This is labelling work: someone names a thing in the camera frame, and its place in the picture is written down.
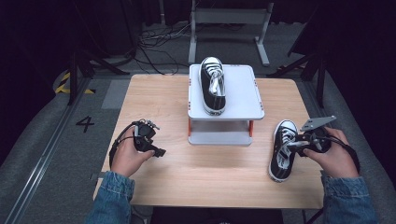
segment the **wooden table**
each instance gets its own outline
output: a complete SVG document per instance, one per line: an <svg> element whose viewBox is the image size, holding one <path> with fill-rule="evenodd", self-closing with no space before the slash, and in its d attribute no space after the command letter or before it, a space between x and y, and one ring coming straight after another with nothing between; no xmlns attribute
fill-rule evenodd
<svg viewBox="0 0 396 224"><path fill-rule="evenodd" d="M257 78L265 116L254 123L249 147L192 146L188 142L189 76L134 75L109 148L132 121L151 119L161 127L154 146L166 150L131 176L138 205L320 208L320 166L296 155L289 179L276 183L268 175L273 135L282 119L300 128L308 119L294 81ZM108 171L108 153L102 171ZM101 184L98 181L96 191Z"/></svg>

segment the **sneaker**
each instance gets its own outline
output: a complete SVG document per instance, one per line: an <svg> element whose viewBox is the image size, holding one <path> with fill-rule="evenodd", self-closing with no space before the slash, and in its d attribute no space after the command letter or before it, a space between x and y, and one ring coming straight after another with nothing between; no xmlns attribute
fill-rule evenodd
<svg viewBox="0 0 396 224"><path fill-rule="evenodd" d="M224 73L221 61L214 57L205 58L199 70L199 81L206 113L221 115L225 108Z"/></svg>
<svg viewBox="0 0 396 224"><path fill-rule="evenodd" d="M279 122L274 132L274 154L268 168L275 182L285 181L291 173L295 152L290 152L288 143L294 142L296 136L297 127L293 121L284 119Z"/></svg>

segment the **denim jacket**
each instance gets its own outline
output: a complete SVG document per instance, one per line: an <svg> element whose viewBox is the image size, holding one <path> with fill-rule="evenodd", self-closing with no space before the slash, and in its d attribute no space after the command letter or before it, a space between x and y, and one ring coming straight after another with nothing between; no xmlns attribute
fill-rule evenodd
<svg viewBox="0 0 396 224"><path fill-rule="evenodd" d="M133 180L107 171L85 223L129 224L133 194Z"/></svg>
<svg viewBox="0 0 396 224"><path fill-rule="evenodd" d="M362 177L322 177L324 223L378 223L368 189ZM134 181L106 172L93 209L85 223L125 223L131 220Z"/></svg>

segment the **person's right hand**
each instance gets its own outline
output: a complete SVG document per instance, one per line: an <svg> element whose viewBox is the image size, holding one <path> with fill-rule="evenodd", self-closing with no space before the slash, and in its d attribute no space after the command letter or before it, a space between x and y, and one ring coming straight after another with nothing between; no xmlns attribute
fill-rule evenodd
<svg viewBox="0 0 396 224"><path fill-rule="evenodd" d="M347 138L343 131L326 128L329 135L341 139L348 145ZM319 163L327 175L333 178L354 178L359 177L355 163L349 153L340 145L332 142L332 146L325 153L317 153L310 149L304 149L307 157Z"/></svg>
<svg viewBox="0 0 396 224"><path fill-rule="evenodd" d="M154 155L154 150L138 152L134 147L134 128L128 129L121 139L124 139L114 155L111 171L129 177Z"/></svg>

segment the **metal rail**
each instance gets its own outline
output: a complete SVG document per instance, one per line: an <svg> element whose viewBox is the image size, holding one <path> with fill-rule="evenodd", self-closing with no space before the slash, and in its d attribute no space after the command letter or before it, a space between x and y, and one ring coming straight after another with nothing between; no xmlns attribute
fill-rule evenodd
<svg viewBox="0 0 396 224"><path fill-rule="evenodd" d="M55 154L59 140L64 132L64 128L78 106L78 103L83 95L83 92L88 88L91 79L88 77L84 77L78 86L78 94L76 100L73 104L69 105L64 113L62 114L61 120L58 123L58 126L55 129L52 137L50 138L49 142L47 143L46 148L44 149L43 154L40 157L40 160L36 164L35 168L31 172L29 179L27 180L18 200L15 202L14 206L12 207L11 212L8 214L6 219L6 224L8 223L19 223L21 218L23 217L26 208L28 207L30 201L35 194L35 191L40 184L41 179L46 173L48 166L50 165L50 161Z"/></svg>

